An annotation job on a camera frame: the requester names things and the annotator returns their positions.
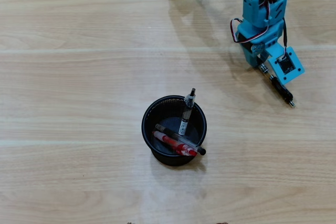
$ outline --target pen in gripper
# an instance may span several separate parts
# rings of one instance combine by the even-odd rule
[[[173,139],[176,139],[176,140],[178,140],[178,141],[180,141],[180,142],[182,142],[182,143],[184,143],[184,144],[189,145],[190,147],[192,147],[193,149],[195,149],[198,153],[200,153],[202,156],[205,155],[205,153],[206,153],[206,150],[205,150],[205,149],[203,149],[202,147],[198,146],[197,144],[195,144],[195,143],[189,141],[188,139],[186,139],[186,138],[184,138],[184,137],[178,135],[177,133],[175,133],[175,132],[172,131],[171,129],[168,129],[168,128],[166,128],[166,127],[160,125],[160,124],[157,124],[157,125],[155,126],[155,128],[156,128],[158,131],[160,131],[160,132],[166,134],[167,136],[172,137]]]
[[[166,134],[163,134],[159,131],[154,131],[153,135],[161,142],[170,145],[174,151],[176,151],[178,154],[182,156],[196,156],[197,155],[197,152],[192,147],[184,143],[178,142],[168,137]]]
[[[182,114],[180,129],[178,131],[179,135],[181,136],[185,134],[185,131],[187,129],[188,121],[189,121],[191,112],[193,111],[195,98],[196,98],[195,89],[192,89],[191,93],[184,98],[184,110]]]

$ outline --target black marker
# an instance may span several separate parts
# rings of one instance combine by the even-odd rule
[[[184,98],[184,111],[182,114],[182,120],[180,129],[178,131],[179,135],[183,136],[185,134],[185,130],[187,129],[188,121],[193,111],[194,103],[195,103],[195,89],[191,90],[191,93]]]

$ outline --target black cable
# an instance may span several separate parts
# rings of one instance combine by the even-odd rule
[[[283,43],[284,43],[284,48],[285,48],[285,53],[287,52],[287,41],[288,41],[288,37],[287,37],[287,26],[286,26],[286,21],[285,21],[285,18],[284,18],[284,21],[283,21]]]

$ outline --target blue plastic bracket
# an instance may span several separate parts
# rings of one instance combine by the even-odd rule
[[[268,62],[282,85],[285,85],[305,72],[303,65],[291,47],[287,48],[286,57],[289,57],[293,68],[286,69],[285,72],[279,64],[279,61],[284,57],[283,47],[279,43],[276,43],[273,46],[266,48],[265,51],[271,56],[271,58],[268,59]]]

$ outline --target red pen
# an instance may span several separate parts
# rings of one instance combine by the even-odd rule
[[[192,147],[190,147],[187,144],[176,141],[168,137],[166,134],[163,134],[159,131],[155,131],[153,132],[153,135],[161,142],[170,145],[173,148],[173,150],[175,150],[178,154],[182,156],[196,156],[197,155],[197,151],[195,151]]]

